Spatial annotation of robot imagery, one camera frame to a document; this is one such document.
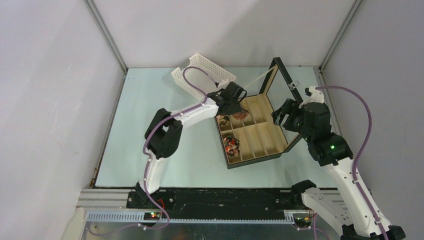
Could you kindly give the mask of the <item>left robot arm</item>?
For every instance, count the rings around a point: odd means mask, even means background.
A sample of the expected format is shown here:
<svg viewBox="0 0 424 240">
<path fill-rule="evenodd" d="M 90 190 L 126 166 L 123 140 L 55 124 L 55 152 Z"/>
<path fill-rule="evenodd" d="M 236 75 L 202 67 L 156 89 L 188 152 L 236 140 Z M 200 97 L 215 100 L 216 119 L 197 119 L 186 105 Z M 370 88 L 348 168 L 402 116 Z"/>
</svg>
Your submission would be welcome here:
<svg viewBox="0 0 424 240">
<path fill-rule="evenodd" d="M 174 111 L 159 109 L 145 132 L 142 151 L 147 156 L 147 164 L 136 185 L 138 201 L 145 208 L 153 208 L 158 202 L 156 191 L 160 188 L 166 161 L 179 147 L 183 131 L 203 120 L 240 112 L 241 101 L 247 96 L 247 91 L 233 81 L 210 93 L 196 86 L 194 89 L 203 96 L 200 103 Z"/>
</svg>

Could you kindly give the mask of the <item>white perforated plastic basket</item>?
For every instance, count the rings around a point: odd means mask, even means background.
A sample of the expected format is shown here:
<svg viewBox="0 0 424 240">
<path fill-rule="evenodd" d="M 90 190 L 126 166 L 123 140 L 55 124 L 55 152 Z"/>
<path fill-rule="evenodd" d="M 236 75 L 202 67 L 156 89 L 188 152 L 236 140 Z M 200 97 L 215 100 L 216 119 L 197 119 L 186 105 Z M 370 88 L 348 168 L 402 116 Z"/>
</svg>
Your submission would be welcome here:
<svg viewBox="0 0 424 240">
<path fill-rule="evenodd" d="M 195 53 L 189 58 L 188 66 L 191 68 L 175 68 L 171 72 L 171 76 L 177 86 L 200 102 L 204 100 L 205 96 L 194 87 L 208 94 L 224 89 L 230 82 L 237 79 L 234 74 L 199 53 Z"/>
</svg>

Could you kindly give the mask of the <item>black compartment tie box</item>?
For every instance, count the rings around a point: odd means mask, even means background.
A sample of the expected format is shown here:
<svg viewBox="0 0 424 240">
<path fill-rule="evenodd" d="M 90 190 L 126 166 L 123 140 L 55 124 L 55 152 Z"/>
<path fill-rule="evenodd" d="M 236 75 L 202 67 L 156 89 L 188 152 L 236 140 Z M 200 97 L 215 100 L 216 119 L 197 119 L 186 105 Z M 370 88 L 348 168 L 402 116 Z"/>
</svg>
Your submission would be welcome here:
<svg viewBox="0 0 424 240">
<path fill-rule="evenodd" d="M 215 118 L 228 169 L 277 159 L 300 140 L 298 133 L 275 125 L 271 116 L 288 98 L 303 101 L 297 89 L 299 82 L 293 80 L 280 57 L 272 59 L 268 71 L 258 77 L 258 82 L 260 89 L 254 90 L 241 101 L 242 109 L 248 110 L 249 116 L 237 120 L 229 115 L 232 127 L 229 130 L 220 130 Z M 229 157 L 225 153 L 223 139 L 228 136 L 239 140 L 239 156 Z"/>
</svg>

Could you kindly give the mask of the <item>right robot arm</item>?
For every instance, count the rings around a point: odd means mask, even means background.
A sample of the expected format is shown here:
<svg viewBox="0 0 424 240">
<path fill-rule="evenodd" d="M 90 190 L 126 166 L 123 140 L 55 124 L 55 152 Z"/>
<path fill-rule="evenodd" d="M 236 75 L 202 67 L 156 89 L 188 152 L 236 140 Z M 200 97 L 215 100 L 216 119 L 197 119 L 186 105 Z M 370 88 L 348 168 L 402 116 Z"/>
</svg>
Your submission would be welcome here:
<svg viewBox="0 0 424 240">
<path fill-rule="evenodd" d="M 301 104 L 288 98 L 271 114 L 274 124 L 296 132 L 307 143 L 309 154 L 335 181 L 345 208 L 324 198 L 310 180 L 292 186 L 291 204 L 308 207 L 321 216 L 342 240 L 404 240 L 401 226 L 393 225 L 376 205 L 358 170 L 346 140 L 332 131 L 325 103 Z"/>
</svg>

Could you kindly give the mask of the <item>colourful patterned tie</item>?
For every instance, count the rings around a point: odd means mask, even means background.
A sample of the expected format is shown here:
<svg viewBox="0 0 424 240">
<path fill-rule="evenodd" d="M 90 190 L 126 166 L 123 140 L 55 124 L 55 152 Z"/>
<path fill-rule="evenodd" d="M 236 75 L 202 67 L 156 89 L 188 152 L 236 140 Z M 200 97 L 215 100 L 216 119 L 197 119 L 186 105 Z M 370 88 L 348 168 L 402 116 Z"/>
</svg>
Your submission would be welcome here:
<svg viewBox="0 0 424 240">
<path fill-rule="evenodd" d="M 249 116 L 250 112 L 247 109 L 242 109 L 239 112 L 236 112 L 232 115 L 232 117 L 236 120 L 244 120 L 247 116 Z"/>
</svg>

